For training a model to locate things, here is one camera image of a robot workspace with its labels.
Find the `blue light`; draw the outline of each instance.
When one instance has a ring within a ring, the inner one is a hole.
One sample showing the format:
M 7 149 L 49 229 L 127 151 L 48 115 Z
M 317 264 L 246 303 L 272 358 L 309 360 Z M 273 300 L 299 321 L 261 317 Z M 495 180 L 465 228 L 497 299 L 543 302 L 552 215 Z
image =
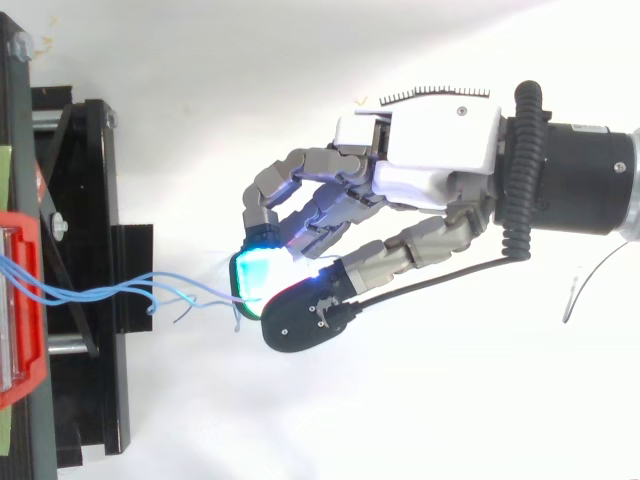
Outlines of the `blue light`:
M 321 267 L 309 265 L 306 259 L 294 261 L 286 248 L 249 250 L 236 258 L 238 294 L 244 300 L 260 299 L 245 303 L 247 310 L 259 317 L 269 300 L 305 278 L 318 276 Z

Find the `coiled cable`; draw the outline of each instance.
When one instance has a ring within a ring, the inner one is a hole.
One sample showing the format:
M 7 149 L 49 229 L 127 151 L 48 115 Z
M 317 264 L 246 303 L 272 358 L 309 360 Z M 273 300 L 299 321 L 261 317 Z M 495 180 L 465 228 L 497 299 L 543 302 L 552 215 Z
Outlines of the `coiled cable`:
M 502 254 L 514 261 L 524 261 L 531 258 L 531 218 L 544 163 L 542 89 L 536 82 L 523 82 L 516 89 L 515 100 L 515 146 L 505 189 Z

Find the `white background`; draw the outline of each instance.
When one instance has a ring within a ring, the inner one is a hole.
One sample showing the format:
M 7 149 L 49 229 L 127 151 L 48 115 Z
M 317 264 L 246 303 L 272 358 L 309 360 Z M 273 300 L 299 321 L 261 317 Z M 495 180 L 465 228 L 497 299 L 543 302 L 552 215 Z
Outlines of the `white background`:
M 32 84 L 119 113 L 120 217 L 155 224 L 155 267 L 228 288 L 241 195 L 296 147 L 323 146 L 355 102 L 416 84 L 539 81 L 559 122 L 640 126 L 637 2 L 2 0 L 39 53 Z M 416 220 L 385 212 L 337 253 Z M 499 253 L 492 227 L 413 281 Z M 608 238 L 536 232 L 534 260 L 367 311 L 283 355 L 223 307 L 127 337 L 132 443 L 85 449 L 71 480 L 640 477 L 640 249 L 590 283 Z

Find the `black metal stand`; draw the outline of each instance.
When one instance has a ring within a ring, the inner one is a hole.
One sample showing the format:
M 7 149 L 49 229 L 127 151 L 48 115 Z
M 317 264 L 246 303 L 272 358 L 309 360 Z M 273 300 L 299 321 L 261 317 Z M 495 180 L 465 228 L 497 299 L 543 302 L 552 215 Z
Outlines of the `black metal stand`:
M 153 227 L 118 222 L 111 108 L 101 100 L 52 104 L 44 98 L 51 90 L 32 90 L 35 112 L 44 104 L 62 111 L 56 130 L 35 132 L 42 176 L 49 178 L 50 195 L 40 201 L 45 280 L 87 290 L 150 272 Z M 56 213 L 68 223 L 60 241 Z M 147 306 L 144 298 L 120 294 L 48 309 L 50 338 L 80 332 L 87 347 L 84 354 L 51 357 L 58 467 L 81 465 L 82 445 L 104 444 L 114 455 L 129 444 L 124 334 L 151 330 Z

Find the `bolt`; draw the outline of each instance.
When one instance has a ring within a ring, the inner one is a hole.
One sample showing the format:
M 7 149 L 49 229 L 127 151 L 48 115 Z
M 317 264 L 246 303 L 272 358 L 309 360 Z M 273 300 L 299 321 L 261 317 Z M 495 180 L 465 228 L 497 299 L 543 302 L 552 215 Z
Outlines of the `bolt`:
M 9 49 L 9 55 L 15 57 L 21 62 L 29 62 L 33 60 L 35 47 L 33 46 L 33 39 L 27 32 L 17 32 L 11 37 L 11 40 L 7 44 Z
M 115 112 L 115 110 L 107 110 L 104 118 L 104 123 L 107 128 L 111 130 L 118 127 L 118 114 Z
M 69 230 L 69 224 L 64 221 L 60 212 L 51 215 L 51 233 L 56 242 L 62 241 L 64 234 Z

